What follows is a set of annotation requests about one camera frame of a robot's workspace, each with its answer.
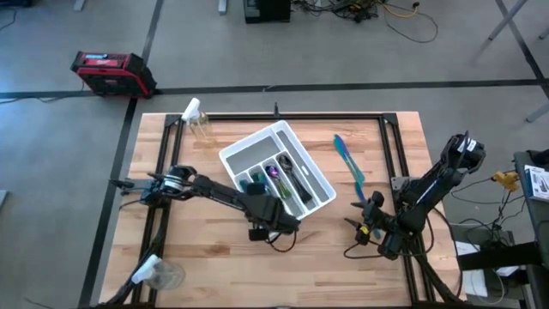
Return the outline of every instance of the concrete floor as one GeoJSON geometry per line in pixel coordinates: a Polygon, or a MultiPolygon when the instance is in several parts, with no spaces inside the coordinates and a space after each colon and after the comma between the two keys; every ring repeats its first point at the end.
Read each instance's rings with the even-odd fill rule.
{"type": "MultiPolygon", "coordinates": [[[[403,0],[392,3],[407,5],[403,0]]],[[[240,1],[230,1],[222,17],[216,4],[164,1],[148,62],[159,88],[534,79],[508,28],[486,47],[486,36],[502,18],[493,0],[422,1],[421,10],[439,26],[437,40],[427,45],[390,32],[383,15],[356,25],[332,15],[295,12],[287,24],[245,25],[240,1]]],[[[70,1],[42,0],[31,9],[18,9],[17,22],[0,32],[0,94],[79,89],[80,81],[69,71],[79,50],[140,54],[154,5],[148,0],[90,0],[76,13],[70,1]]],[[[543,13],[548,9],[546,0],[530,0],[516,17],[545,74],[549,40],[536,38],[549,26],[543,13]]],[[[0,10],[0,25],[9,20],[9,12],[0,10]]],[[[423,21],[393,22],[419,37],[432,31],[423,21]]],[[[192,96],[138,101],[122,176],[142,113],[181,112],[192,96]]],[[[514,151],[549,144],[549,115],[533,124],[523,121],[548,100],[540,86],[198,97],[207,112],[271,111],[275,101],[282,111],[419,111],[433,160],[449,136],[464,130],[486,145],[483,167],[466,183],[509,169],[514,151]]],[[[127,106],[128,100],[98,97],[0,105],[0,190],[10,191],[0,210],[1,309],[36,308],[24,297],[56,308],[76,306],[127,106]]],[[[486,184],[467,197],[497,201],[501,188],[486,184]]],[[[453,222],[472,216],[489,221],[497,215],[495,206],[451,197],[444,205],[453,222]]],[[[510,205],[508,214],[519,207],[510,205]]],[[[105,248],[116,219],[114,211],[105,248]]],[[[505,228],[517,242],[533,239],[527,212],[508,220],[505,228]]],[[[104,254],[98,285],[106,258],[104,254]]]]}

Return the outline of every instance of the black spoon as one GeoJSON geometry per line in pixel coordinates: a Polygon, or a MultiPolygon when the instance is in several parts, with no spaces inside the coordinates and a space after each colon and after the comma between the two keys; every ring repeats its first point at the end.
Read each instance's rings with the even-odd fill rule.
{"type": "Polygon", "coordinates": [[[283,154],[278,157],[278,163],[281,165],[282,171],[284,171],[284,173],[286,173],[288,178],[292,181],[295,190],[299,194],[301,202],[308,203],[312,199],[312,196],[309,192],[307,192],[303,185],[299,183],[298,178],[293,174],[293,164],[290,158],[283,154]]]}

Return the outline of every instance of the white lid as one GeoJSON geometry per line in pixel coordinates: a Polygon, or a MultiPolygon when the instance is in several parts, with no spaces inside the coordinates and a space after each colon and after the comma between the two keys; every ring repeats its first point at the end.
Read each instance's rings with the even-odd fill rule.
{"type": "Polygon", "coordinates": [[[152,278],[154,275],[154,266],[160,262],[162,262],[162,259],[152,254],[131,277],[131,281],[137,284],[139,282],[142,282],[143,280],[152,278]]]}
{"type": "Polygon", "coordinates": [[[198,111],[198,107],[200,107],[200,100],[197,98],[192,98],[189,105],[187,105],[187,109],[185,109],[185,112],[183,113],[183,116],[181,116],[181,118],[184,121],[189,121],[189,119],[193,119],[200,116],[200,111],[198,111]]]}

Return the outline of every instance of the butcher block tabletop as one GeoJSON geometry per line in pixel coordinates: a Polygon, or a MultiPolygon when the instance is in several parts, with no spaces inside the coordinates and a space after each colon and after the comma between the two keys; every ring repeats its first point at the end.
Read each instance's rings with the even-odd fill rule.
{"type": "MultiPolygon", "coordinates": [[[[410,175],[420,177],[431,168],[431,159],[419,114],[397,112],[396,115],[410,175]]],[[[154,172],[165,116],[143,114],[129,178],[146,179],[147,172],[154,172]]],[[[295,247],[288,253],[274,251],[264,242],[250,242],[249,224],[236,209],[200,197],[174,201],[163,258],[180,265],[186,277],[178,288],[159,291],[157,307],[410,305],[401,257],[395,261],[384,257],[356,260],[343,257],[345,249],[355,243],[354,228],[343,218],[361,221],[361,211],[350,204],[358,201],[354,180],[335,151],[334,134],[343,138],[365,175],[364,194],[368,197],[373,191],[382,192],[385,196],[383,210],[394,214],[378,122],[368,119],[287,122],[334,187],[337,198],[304,218],[295,247]]],[[[214,149],[206,148],[185,128],[178,162],[233,187],[219,159],[219,151],[272,123],[212,121],[216,137],[214,149]]],[[[172,130],[170,144],[174,136],[175,130],[172,130]]],[[[389,143],[398,175],[400,170],[391,131],[389,143]]],[[[138,198],[139,194],[131,194],[123,203],[138,198]]],[[[442,204],[437,208],[442,211],[442,204]]],[[[120,210],[100,301],[109,300],[136,267],[147,211],[148,208],[139,203],[120,210]]],[[[459,269],[449,229],[434,211],[429,217],[435,234],[435,245],[428,253],[429,261],[455,292],[459,269]]],[[[428,228],[423,235],[427,247],[431,243],[428,228]]],[[[292,236],[282,236],[275,245],[285,248],[292,240],[292,236]]],[[[375,245],[359,246],[349,255],[377,255],[376,249],[375,245]]],[[[424,300],[417,264],[414,264],[414,272],[419,298],[424,300]]],[[[143,293],[142,300],[146,301],[147,296],[148,293],[143,293]]]]}

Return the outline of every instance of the yellow cable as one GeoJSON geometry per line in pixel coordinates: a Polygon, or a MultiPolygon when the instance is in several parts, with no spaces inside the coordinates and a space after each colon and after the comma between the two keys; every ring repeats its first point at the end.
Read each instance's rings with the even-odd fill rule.
{"type": "Polygon", "coordinates": [[[383,8],[389,12],[389,14],[393,15],[393,16],[396,16],[396,17],[400,17],[400,18],[410,18],[410,17],[414,17],[417,13],[418,13],[418,7],[416,6],[415,8],[413,8],[413,12],[408,14],[408,15],[400,15],[400,14],[397,14],[395,12],[393,12],[392,10],[389,9],[389,7],[387,5],[385,5],[385,3],[379,1],[379,0],[376,0],[379,4],[381,4],[383,6],[383,8]]]}

